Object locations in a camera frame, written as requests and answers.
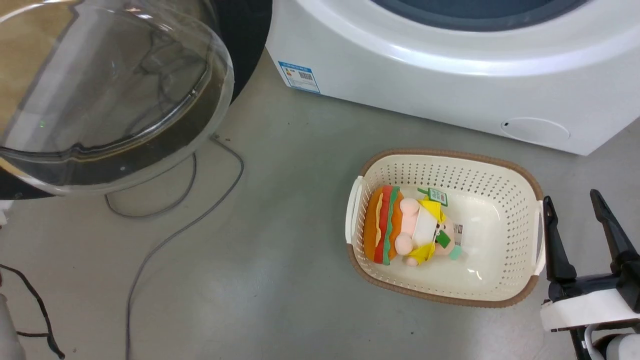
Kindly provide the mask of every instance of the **brown basket rim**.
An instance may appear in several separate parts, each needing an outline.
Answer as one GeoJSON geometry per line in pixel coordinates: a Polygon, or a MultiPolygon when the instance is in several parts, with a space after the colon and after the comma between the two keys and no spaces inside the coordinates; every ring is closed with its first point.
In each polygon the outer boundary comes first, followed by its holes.
{"type": "MultiPolygon", "coordinates": [[[[488,163],[488,164],[497,165],[500,167],[505,167],[517,172],[527,180],[527,182],[531,185],[531,188],[533,189],[533,192],[536,196],[536,200],[542,200],[543,198],[542,189],[540,188],[540,185],[538,184],[536,178],[533,177],[533,175],[531,175],[530,172],[528,172],[526,169],[524,169],[520,165],[517,165],[516,163],[512,163],[510,161],[502,160],[502,159],[497,159],[497,158],[492,158],[489,156],[483,156],[483,155],[477,155],[477,154],[469,154],[467,152],[435,150],[435,149],[390,149],[390,150],[378,153],[377,155],[372,157],[369,161],[367,161],[367,163],[364,165],[364,167],[360,171],[360,175],[364,176],[376,161],[391,155],[441,156],[446,158],[458,158],[458,159],[464,159],[464,160],[479,161],[482,163],[488,163]]],[[[379,286],[380,288],[395,291],[397,293],[401,293],[404,295],[409,295],[409,296],[417,297],[424,300],[442,302],[445,304],[472,306],[472,307],[492,307],[492,308],[509,307],[523,301],[527,296],[529,296],[529,294],[533,291],[533,289],[536,287],[536,284],[538,283],[538,275],[532,275],[531,278],[529,278],[529,281],[527,282],[525,287],[519,293],[517,293],[514,297],[511,297],[506,300],[500,300],[500,301],[469,300],[469,299],[458,299],[454,297],[445,297],[441,295],[428,294],[428,293],[423,293],[416,290],[403,288],[398,285],[389,284],[387,282],[375,279],[373,276],[367,274],[367,272],[365,272],[364,269],[360,266],[356,258],[356,255],[354,253],[353,245],[350,243],[347,244],[347,253],[349,255],[349,260],[351,261],[351,265],[353,265],[353,268],[367,282],[373,285],[379,286]]]]}

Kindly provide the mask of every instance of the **plush toy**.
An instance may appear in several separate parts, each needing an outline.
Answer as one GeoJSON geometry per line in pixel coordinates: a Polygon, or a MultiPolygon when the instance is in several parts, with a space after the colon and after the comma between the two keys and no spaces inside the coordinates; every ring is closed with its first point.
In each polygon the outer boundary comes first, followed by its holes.
{"type": "Polygon", "coordinates": [[[404,198],[398,186],[378,188],[369,200],[364,222],[364,252],[371,261],[389,265],[398,254],[405,263],[417,266],[434,255],[457,259],[454,225],[442,204],[428,196],[422,200],[404,198]]]}

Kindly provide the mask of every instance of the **laundry basket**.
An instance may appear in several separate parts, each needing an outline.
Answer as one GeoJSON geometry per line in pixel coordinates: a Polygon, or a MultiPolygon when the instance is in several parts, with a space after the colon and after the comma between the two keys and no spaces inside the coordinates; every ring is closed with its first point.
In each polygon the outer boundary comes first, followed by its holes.
{"type": "Polygon", "coordinates": [[[545,266],[542,191],[518,165],[451,151],[382,152],[362,169],[347,205],[347,251],[355,270],[370,283],[422,299],[477,307],[506,307],[535,287],[545,266]],[[401,256],[390,265],[364,253],[363,226],[371,194],[382,185],[399,186],[405,197],[422,189],[448,195],[444,213],[464,226],[463,255],[435,257],[417,267],[401,256]]]}

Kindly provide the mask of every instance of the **concrete floor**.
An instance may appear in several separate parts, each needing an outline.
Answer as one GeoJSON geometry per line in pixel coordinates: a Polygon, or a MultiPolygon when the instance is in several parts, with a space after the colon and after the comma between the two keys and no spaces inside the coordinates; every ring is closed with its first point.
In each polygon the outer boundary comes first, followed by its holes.
{"type": "MultiPolygon", "coordinates": [[[[291,90],[263,57],[219,133],[244,157],[246,173],[218,210],[143,275],[133,313],[136,360],[572,359],[569,336],[541,328],[546,281],[516,306],[473,309],[383,290],[356,274],[344,246],[348,193],[360,167],[392,147],[474,152],[527,168],[554,199],[579,274],[606,272],[610,261],[589,189],[603,193],[634,241],[640,234],[640,122],[579,157],[291,90]]],[[[102,197],[12,209],[0,230],[0,262],[20,268],[38,289],[67,359],[124,358],[125,300],[140,261],[237,174],[235,159],[215,145],[197,154],[193,192],[156,219],[118,218],[102,197]]],[[[167,204],[190,166],[185,161],[113,202],[132,213],[167,204]]],[[[43,330],[21,283],[10,275],[5,282],[17,327],[43,330]]],[[[55,359],[44,340],[22,343],[30,360],[55,359]]]]}

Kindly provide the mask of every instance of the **transparent plastic dome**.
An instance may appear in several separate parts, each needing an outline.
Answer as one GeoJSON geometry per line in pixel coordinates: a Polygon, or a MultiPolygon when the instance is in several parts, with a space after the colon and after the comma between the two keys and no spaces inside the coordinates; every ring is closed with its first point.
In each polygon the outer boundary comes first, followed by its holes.
{"type": "Polygon", "coordinates": [[[0,1],[0,166],[54,194],[108,193],[208,139],[231,100],[231,59],[163,3],[0,1]]]}

